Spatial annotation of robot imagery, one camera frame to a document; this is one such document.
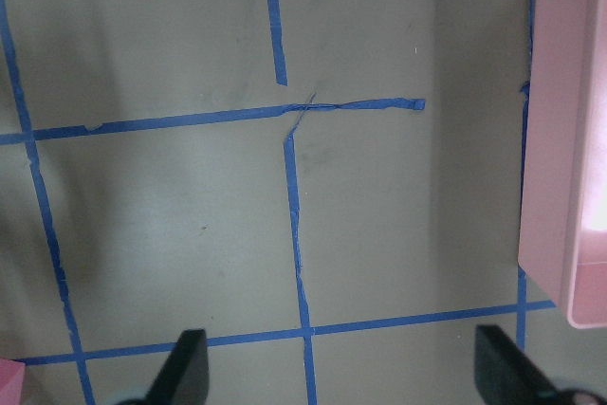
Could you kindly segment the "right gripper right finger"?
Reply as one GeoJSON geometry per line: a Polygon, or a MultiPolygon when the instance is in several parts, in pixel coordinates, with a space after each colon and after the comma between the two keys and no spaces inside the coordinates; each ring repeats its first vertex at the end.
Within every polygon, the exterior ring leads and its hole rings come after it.
{"type": "Polygon", "coordinates": [[[560,392],[498,325],[475,328],[474,384],[485,404],[559,404],[560,392]]]}

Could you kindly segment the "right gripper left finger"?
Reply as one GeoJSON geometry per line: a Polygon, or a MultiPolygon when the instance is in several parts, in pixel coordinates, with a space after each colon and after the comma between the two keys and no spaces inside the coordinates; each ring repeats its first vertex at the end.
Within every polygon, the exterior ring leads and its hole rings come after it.
{"type": "Polygon", "coordinates": [[[207,336],[185,330],[148,390],[145,404],[205,404],[210,390],[207,336]]]}

